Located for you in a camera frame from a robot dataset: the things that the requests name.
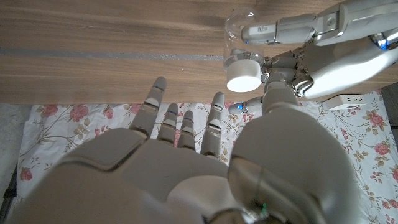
white robotic hand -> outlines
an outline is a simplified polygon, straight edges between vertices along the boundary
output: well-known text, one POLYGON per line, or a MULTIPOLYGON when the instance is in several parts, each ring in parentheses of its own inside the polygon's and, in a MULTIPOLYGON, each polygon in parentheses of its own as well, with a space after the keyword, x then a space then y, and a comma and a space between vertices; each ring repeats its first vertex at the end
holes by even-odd
POLYGON ((298 110, 284 77, 268 79, 263 116, 245 126, 229 167, 216 159, 222 93, 213 99, 201 154, 190 111, 174 147, 176 104, 150 139, 165 87, 158 78, 129 129, 67 154, 9 223, 356 223, 351 164, 336 139, 298 110))

wood grain surface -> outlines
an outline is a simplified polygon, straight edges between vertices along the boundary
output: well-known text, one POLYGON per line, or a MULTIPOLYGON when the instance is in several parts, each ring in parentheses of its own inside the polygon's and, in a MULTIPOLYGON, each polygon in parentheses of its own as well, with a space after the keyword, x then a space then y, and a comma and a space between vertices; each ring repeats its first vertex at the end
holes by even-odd
MULTIPOLYGON (((265 21, 321 12, 340 0, 2 0, 0 48, 90 54, 222 55, 225 19, 252 7, 265 21)), ((299 45, 264 47, 266 56, 299 45)), ((221 61, 0 56, 0 101, 6 103, 139 103, 156 77, 167 78, 166 102, 227 101, 262 89, 226 89, 221 61)), ((344 93, 367 93, 398 81, 398 67, 344 93)))
MULTIPOLYGON (((397 65, 337 94, 367 93, 394 83, 396 70, 397 65)), ((167 79, 164 102, 211 102, 217 91, 225 94, 226 101, 262 95, 262 88, 249 93, 229 91, 220 61, 0 56, 0 101, 141 103, 161 75, 167 79)))
MULTIPOLYGON (((0 47, 80 52, 223 54, 225 19, 252 7, 264 20, 320 12, 331 0, 2 0, 0 47)), ((275 56, 296 45, 264 47, 275 56)))

transparent cup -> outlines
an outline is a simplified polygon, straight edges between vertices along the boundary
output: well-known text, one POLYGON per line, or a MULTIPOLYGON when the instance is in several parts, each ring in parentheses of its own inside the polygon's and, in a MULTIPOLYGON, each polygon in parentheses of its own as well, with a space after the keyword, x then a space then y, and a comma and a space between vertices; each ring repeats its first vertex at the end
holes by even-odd
POLYGON ((259 14, 248 7, 235 10, 225 21, 224 69, 231 91, 252 91, 261 84, 263 49, 260 45, 249 45, 241 38, 243 27, 254 22, 259 22, 259 14))

floral fabric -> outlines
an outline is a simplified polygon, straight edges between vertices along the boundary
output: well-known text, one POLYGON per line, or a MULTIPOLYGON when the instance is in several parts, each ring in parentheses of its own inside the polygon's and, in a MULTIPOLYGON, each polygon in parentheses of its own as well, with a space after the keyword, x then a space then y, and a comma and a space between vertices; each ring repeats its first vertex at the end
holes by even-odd
MULTIPOLYGON (((361 196, 361 223, 393 224, 398 218, 398 153, 379 91, 365 95, 366 105, 328 110, 323 102, 301 102, 340 143, 353 164, 361 196)), ((225 103, 228 109, 232 103, 225 103)), ((177 129, 186 111, 195 120, 195 143, 200 151, 209 103, 180 103, 177 129)), ((25 124, 19 154, 17 205, 63 155, 114 128, 127 128, 137 114, 135 105, 35 105, 25 124)), ((168 105, 162 104, 154 126, 156 138, 168 105)), ((223 113, 221 160, 228 163, 235 139, 259 114, 223 113)))

electrical outlet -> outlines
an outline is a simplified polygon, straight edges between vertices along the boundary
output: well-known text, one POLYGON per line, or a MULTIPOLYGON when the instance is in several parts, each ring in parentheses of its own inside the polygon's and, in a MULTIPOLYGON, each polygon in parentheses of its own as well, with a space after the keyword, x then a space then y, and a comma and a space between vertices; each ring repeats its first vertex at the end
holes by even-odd
POLYGON ((338 95, 326 100, 326 106, 329 110, 351 109, 365 104, 363 95, 338 95))

